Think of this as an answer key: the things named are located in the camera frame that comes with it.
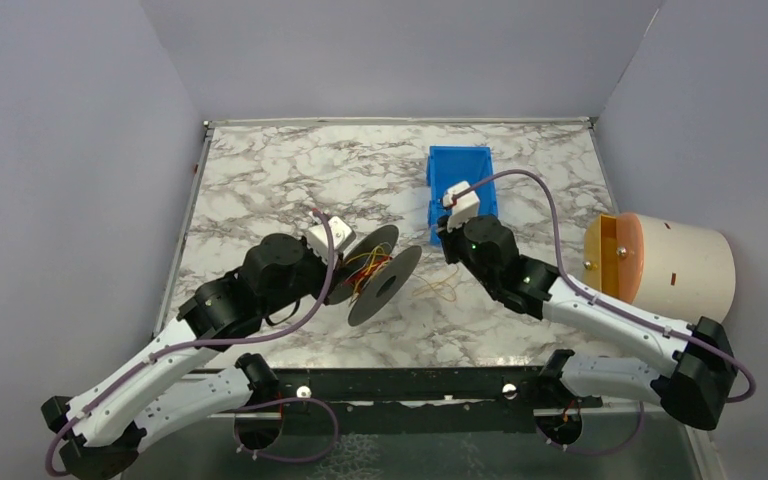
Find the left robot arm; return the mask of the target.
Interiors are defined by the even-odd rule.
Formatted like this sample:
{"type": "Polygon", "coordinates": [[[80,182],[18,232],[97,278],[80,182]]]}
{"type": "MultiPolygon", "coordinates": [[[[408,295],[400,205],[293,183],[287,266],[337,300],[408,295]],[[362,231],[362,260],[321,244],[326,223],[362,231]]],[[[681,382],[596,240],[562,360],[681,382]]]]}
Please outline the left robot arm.
{"type": "Polygon", "coordinates": [[[159,440],[212,414],[273,405],[277,379],[259,354],[244,354],[205,380],[181,380],[232,346],[277,340],[309,323],[327,304],[354,238],[351,228],[330,223],[301,237],[264,237],[241,266],[199,287],[105,380],[80,395],[46,400],[41,411],[54,434],[47,474],[112,479],[159,440]]]}

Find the white cylindrical container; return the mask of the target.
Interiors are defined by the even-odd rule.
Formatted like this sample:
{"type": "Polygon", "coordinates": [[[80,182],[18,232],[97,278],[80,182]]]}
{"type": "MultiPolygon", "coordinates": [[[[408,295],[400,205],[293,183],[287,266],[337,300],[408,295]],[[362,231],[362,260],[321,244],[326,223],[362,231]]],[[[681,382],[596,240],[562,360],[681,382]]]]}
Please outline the white cylindrical container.
{"type": "Polygon", "coordinates": [[[697,323],[728,315],[736,270],[713,229],[637,213],[600,215],[584,234],[583,282],[640,309],[697,323]]]}

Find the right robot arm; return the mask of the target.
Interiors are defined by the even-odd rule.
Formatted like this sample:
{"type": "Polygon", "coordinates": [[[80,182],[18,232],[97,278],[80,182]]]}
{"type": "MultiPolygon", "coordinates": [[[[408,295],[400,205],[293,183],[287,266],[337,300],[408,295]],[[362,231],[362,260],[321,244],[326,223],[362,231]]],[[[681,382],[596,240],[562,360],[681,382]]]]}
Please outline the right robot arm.
{"type": "Polygon", "coordinates": [[[555,266],[519,252],[513,232],[493,215],[451,229],[436,222],[445,260],[462,264],[505,308],[620,344],[623,358],[555,351],[535,394],[557,405],[616,397],[660,406],[675,420],[712,431],[729,402],[738,369],[725,328],[641,310],[601,295],[555,266]]]}

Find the black front frame rail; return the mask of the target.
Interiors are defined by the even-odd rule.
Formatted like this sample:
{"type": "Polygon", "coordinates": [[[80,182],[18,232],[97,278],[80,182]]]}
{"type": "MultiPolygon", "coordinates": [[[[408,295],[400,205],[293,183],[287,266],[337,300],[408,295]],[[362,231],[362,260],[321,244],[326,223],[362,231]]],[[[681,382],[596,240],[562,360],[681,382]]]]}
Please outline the black front frame rail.
{"type": "Polygon", "coordinates": [[[535,412],[598,408],[574,399],[538,366],[278,368],[281,398],[302,387],[312,400],[258,413],[226,413],[234,433],[267,438],[342,434],[436,434],[536,431],[535,412]]]}

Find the blue plastic bin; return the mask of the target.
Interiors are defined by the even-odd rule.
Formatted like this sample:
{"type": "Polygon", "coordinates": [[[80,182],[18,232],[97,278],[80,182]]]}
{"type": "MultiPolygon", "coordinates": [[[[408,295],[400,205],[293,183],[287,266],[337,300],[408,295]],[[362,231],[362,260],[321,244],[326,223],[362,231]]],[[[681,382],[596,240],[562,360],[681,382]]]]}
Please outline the blue plastic bin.
{"type": "Polygon", "coordinates": [[[493,173],[492,153],[487,146],[433,145],[429,148],[426,164],[426,183],[430,188],[427,223],[429,242],[433,247],[440,246],[436,225],[446,213],[441,203],[444,192],[461,181],[473,185],[493,173]]]}

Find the black cable spool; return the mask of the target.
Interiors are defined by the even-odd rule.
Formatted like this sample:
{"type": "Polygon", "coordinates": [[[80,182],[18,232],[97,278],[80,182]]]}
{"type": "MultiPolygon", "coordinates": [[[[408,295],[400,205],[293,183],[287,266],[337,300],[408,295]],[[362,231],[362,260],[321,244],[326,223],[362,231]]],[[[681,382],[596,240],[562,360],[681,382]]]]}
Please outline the black cable spool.
{"type": "Polygon", "coordinates": [[[356,327],[376,315],[401,290],[414,273],[422,248],[409,246],[396,252],[400,230],[396,225],[379,227],[365,236],[341,260],[337,302],[349,303],[347,323],[356,327]]]}

